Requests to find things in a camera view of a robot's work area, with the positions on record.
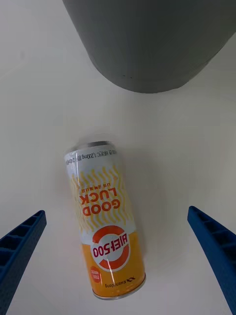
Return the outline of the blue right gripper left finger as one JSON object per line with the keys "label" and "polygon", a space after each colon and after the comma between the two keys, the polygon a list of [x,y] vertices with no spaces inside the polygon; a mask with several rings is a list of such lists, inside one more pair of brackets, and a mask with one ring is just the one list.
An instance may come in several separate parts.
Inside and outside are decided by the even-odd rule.
{"label": "blue right gripper left finger", "polygon": [[0,240],[0,314],[5,315],[47,225],[40,210]]}

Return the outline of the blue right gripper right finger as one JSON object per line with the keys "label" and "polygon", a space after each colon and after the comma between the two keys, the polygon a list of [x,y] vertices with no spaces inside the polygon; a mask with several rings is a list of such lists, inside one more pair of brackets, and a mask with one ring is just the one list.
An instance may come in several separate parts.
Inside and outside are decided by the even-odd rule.
{"label": "blue right gripper right finger", "polygon": [[236,313],[236,235],[191,206],[187,220],[216,276],[227,304]]}

